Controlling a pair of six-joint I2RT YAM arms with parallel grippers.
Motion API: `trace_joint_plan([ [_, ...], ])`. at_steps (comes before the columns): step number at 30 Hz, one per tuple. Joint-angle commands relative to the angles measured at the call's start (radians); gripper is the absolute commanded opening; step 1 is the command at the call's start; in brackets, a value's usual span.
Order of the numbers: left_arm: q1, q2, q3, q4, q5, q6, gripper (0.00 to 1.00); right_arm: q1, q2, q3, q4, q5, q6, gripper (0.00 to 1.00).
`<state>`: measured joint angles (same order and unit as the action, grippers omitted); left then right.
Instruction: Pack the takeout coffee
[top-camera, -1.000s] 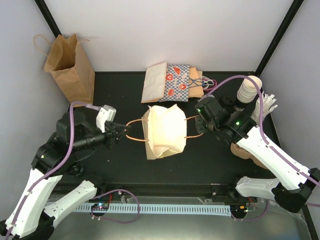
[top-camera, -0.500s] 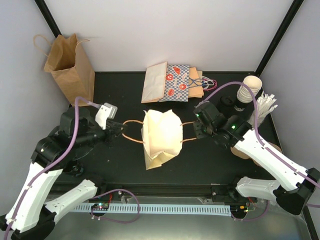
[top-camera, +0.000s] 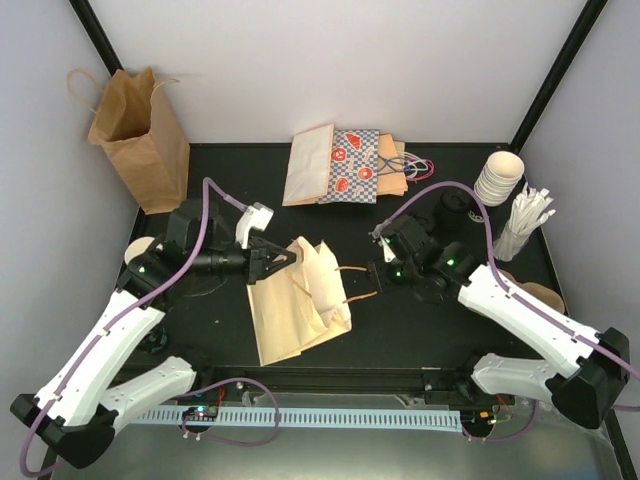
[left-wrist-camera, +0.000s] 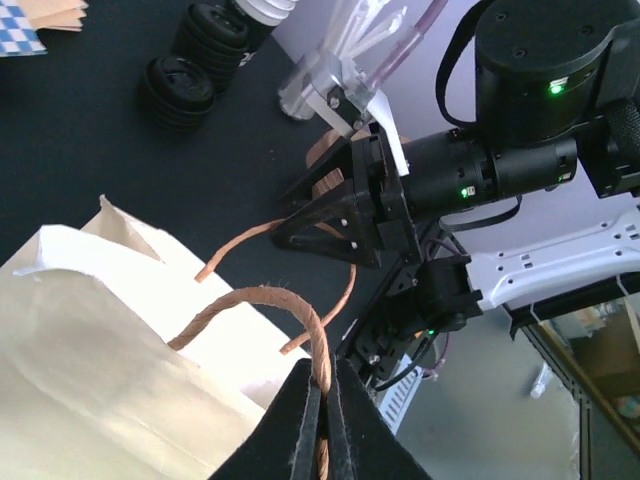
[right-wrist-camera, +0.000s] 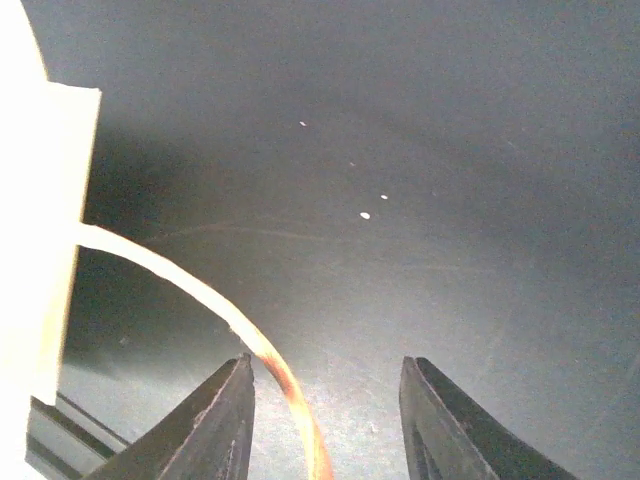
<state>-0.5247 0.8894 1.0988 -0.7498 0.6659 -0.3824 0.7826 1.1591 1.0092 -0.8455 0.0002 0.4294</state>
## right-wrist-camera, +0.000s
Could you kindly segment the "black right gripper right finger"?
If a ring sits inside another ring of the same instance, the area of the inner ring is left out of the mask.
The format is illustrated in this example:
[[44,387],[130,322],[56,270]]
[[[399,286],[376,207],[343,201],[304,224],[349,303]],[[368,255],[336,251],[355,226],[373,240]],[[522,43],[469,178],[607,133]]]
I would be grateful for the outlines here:
[[403,358],[399,407],[411,480],[577,478],[505,428],[426,358]]

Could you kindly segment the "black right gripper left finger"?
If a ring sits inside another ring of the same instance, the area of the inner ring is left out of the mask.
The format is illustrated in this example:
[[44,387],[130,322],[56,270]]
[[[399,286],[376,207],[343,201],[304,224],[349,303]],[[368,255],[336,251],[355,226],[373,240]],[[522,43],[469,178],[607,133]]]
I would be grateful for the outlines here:
[[255,414],[251,357],[225,362],[88,479],[246,479]]

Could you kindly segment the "cream paper bag with handles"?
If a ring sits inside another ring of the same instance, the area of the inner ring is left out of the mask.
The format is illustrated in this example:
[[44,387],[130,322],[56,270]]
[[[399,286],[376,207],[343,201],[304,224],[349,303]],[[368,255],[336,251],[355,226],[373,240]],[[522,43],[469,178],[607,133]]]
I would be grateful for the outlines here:
[[23,5],[1,5],[1,467],[25,477],[30,401],[58,386],[77,250],[101,250],[173,283],[227,322],[277,380],[308,475],[333,475],[323,436],[289,366],[229,300],[168,259],[82,222],[101,93],[48,79]]

